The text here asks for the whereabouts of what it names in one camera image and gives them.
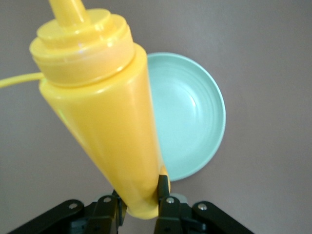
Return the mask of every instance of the gray table surface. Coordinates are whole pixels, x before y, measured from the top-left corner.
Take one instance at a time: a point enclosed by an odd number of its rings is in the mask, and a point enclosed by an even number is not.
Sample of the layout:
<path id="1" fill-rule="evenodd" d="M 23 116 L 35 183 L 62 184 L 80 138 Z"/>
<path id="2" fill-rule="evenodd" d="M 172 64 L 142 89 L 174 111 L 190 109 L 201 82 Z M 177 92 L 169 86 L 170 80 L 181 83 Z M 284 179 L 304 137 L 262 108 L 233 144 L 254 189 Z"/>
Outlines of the gray table surface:
<path id="1" fill-rule="evenodd" d="M 88 0 L 123 15 L 148 53 L 200 63 L 217 82 L 227 125 L 214 158 L 172 183 L 190 204 L 208 200 L 257 234 L 312 233 L 312 2 Z M 0 78 L 37 72 L 28 51 L 53 18 L 48 1 L 0 2 Z M 0 90 L 0 233 L 112 187 L 75 142 L 38 83 Z M 127 216 L 121 234 L 153 233 Z"/>

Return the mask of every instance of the yellow squeeze bottle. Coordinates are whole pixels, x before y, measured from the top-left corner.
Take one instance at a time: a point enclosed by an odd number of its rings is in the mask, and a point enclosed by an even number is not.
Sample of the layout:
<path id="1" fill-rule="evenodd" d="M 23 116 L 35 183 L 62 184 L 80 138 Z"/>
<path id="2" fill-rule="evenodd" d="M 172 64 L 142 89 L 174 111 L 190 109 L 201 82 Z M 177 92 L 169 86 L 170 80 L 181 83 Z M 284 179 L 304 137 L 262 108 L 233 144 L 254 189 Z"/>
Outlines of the yellow squeeze bottle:
<path id="1" fill-rule="evenodd" d="M 125 19 L 80 0 L 49 0 L 56 19 L 30 45 L 39 89 L 138 218 L 157 216 L 158 139 L 147 55 Z"/>

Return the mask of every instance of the bottle cap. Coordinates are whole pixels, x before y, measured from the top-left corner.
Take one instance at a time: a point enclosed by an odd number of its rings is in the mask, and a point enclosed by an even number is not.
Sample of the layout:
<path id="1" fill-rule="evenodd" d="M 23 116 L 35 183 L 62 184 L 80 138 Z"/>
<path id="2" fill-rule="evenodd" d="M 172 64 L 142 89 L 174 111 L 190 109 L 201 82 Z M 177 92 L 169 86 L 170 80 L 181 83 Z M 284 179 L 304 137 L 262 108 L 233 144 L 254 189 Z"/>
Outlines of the bottle cap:
<path id="1" fill-rule="evenodd" d="M 135 50 L 126 20 L 81 0 L 49 0 L 55 15 L 30 45 L 39 69 L 57 86 L 82 86 L 122 70 Z"/>

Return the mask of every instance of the bottle nozzle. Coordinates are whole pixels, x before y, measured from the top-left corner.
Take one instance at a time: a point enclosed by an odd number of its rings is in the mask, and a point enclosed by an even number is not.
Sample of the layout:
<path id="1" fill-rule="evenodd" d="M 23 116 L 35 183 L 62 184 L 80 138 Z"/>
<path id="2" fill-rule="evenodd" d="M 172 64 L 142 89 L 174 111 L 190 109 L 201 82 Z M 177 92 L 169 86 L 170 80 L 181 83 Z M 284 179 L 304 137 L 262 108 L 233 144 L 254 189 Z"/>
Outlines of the bottle nozzle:
<path id="1" fill-rule="evenodd" d="M 49 0 L 54 16 L 64 29 L 90 24 L 90 18 L 81 0 Z"/>

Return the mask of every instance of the light blue plate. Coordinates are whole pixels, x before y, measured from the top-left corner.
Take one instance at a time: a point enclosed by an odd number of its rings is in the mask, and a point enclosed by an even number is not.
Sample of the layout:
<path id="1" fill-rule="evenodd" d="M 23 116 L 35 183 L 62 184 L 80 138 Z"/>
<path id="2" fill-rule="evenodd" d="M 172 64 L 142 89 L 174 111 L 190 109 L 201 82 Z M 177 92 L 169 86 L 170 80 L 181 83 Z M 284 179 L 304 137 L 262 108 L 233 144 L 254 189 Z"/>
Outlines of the light blue plate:
<path id="1" fill-rule="evenodd" d="M 156 127 L 171 181 L 203 168 L 225 130 L 225 105 L 211 75 L 193 60 L 172 53 L 148 55 Z"/>

